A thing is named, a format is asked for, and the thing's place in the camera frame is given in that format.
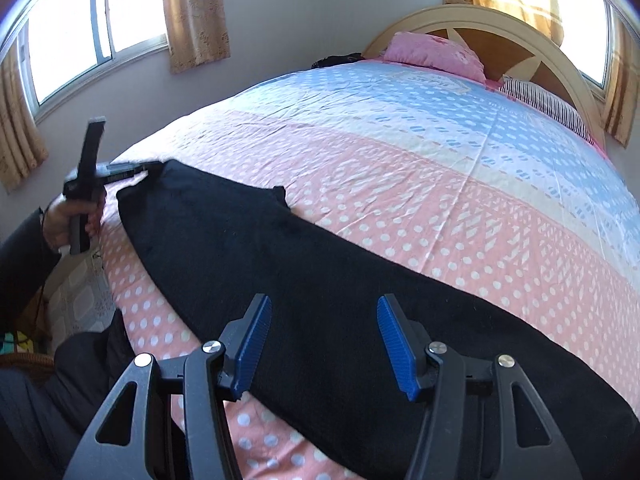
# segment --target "hand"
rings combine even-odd
[[[84,227],[89,236],[95,236],[100,232],[100,220],[104,212],[104,202],[107,197],[102,190],[97,203],[84,200],[67,200],[60,195],[49,206],[49,210],[42,221],[42,235],[52,251],[69,245],[69,220],[72,216],[89,215]]]

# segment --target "wall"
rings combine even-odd
[[[362,51],[394,21],[440,1],[225,0],[231,58],[171,75],[167,52],[151,54],[87,86],[38,125],[49,160],[11,195],[0,190],[0,238],[62,190],[88,118],[107,117],[99,157],[110,160],[178,117],[258,82]]]
[[[607,138],[607,153],[626,182],[629,191],[640,203],[640,113],[638,111],[626,150],[615,140]]]

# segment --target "polka dot bedspread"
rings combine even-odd
[[[360,62],[258,85],[118,160],[152,158],[284,186],[295,214],[525,320],[640,412],[638,205],[591,146],[535,110],[455,76]],[[187,354],[199,341],[120,223],[115,193],[131,183],[108,190],[108,282],[136,353]],[[249,394],[226,414],[244,478],[356,478]]]

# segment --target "headboard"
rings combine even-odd
[[[400,31],[434,34],[468,45],[484,64],[487,79],[498,81],[510,75],[549,90],[578,110],[593,140],[605,149],[600,114],[586,81],[555,43],[527,23],[479,6],[430,7],[391,25],[363,56],[379,56]]]

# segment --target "sleeve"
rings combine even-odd
[[[60,260],[42,238],[41,214],[34,211],[0,244],[0,334],[12,329]]]

